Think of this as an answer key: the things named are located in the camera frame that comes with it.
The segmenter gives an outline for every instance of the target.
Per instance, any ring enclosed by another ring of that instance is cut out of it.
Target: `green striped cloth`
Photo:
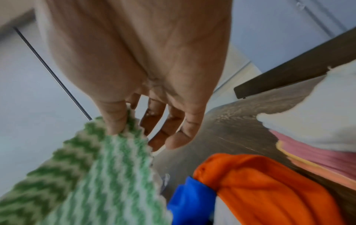
[[[168,225],[151,149],[128,110],[125,130],[97,118],[0,200],[0,225]]]

